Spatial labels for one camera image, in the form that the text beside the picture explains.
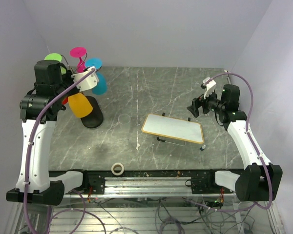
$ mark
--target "table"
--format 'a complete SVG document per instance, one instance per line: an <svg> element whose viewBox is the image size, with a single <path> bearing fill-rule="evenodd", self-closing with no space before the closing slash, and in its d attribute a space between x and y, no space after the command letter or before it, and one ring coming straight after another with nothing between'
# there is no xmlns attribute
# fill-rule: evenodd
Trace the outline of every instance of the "table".
<svg viewBox="0 0 293 234"><path fill-rule="evenodd" d="M49 170L72 168L109 170L120 162L125 170L243 168L240 154L229 134L217 125L214 114L194 119L186 109L204 90L200 84L208 76L223 72L207 68L102 67L108 91L94 96L103 112L104 122L97 129L85 128L69 107L59 112L53 134ZM217 78L216 92L228 81ZM185 146L158 142L143 133L148 114L174 117L202 124L207 148L187 142ZM128 114L123 127L119 115Z"/></svg>

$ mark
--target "blue cup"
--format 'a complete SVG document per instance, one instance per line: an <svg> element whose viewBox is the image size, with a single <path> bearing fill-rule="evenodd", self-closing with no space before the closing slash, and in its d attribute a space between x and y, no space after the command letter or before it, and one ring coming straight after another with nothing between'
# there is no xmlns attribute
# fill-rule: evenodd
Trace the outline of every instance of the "blue cup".
<svg viewBox="0 0 293 234"><path fill-rule="evenodd" d="M99 70L102 67L102 61L99 58L90 58L84 65L85 67L95 67L97 70Z"/></svg>
<svg viewBox="0 0 293 234"><path fill-rule="evenodd" d="M107 83L106 80L104 79L104 76L101 73L96 73L97 77L99 79L99 82L96 87L92 89L92 93L96 95L102 95L107 91Z"/></svg>

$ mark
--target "tape roll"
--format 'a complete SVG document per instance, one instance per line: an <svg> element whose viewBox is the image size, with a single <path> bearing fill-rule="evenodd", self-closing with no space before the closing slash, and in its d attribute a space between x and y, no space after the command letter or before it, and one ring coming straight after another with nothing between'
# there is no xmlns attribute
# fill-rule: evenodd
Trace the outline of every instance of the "tape roll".
<svg viewBox="0 0 293 234"><path fill-rule="evenodd" d="M121 167L121 168L122 168L120 172L116 172L116 171L115 171L115 168L117 168L117 167ZM117 163L114 163L114 164L113 164L113 166L112 166L112 168L111 168L111 171L112 171L112 173L113 173L114 175L116 175L116 176L120 176L122 173L124 173L124 171L125 171L125 167L124 167L123 164L117 162Z"/></svg>

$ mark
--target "black stand base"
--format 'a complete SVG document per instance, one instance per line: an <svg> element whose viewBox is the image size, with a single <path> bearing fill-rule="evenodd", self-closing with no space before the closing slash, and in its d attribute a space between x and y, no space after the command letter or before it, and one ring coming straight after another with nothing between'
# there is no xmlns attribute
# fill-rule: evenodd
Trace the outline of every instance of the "black stand base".
<svg viewBox="0 0 293 234"><path fill-rule="evenodd" d="M92 112L81 118L83 125L86 128L97 128L103 123L103 114L99 107L97 100L94 97L86 96L91 106L93 107Z"/></svg>

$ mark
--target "white bracket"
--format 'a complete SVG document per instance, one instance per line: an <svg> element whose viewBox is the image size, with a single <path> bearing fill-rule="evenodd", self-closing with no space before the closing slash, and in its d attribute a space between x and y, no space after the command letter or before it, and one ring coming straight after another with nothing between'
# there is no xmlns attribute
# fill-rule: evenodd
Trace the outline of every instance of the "white bracket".
<svg viewBox="0 0 293 234"><path fill-rule="evenodd" d="M77 81L79 81L84 75L86 75L87 73L89 73L89 71L91 69L95 69L95 67L90 67L88 68L87 71L85 72L81 72L81 73L76 73L76 74L72 74L72 78L74 79L74 82L76 83ZM83 80L81 83L79 83L77 85L77 88L80 90L80 92L83 92L85 90L89 90L94 88L95 86L97 86L99 82L99 79L97 77L97 74L94 72L91 75L89 75L85 80Z"/></svg>
<svg viewBox="0 0 293 234"><path fill-rule="evenodd" d="M210 77L205 78L203 80L203 84L205 85L206 81L208 81L209 79ZM216 82L214 80L211 80L205 86L206 86L206 91L204 93L204 99L206 99L209 95L211 95L215 91Z"/></svg>

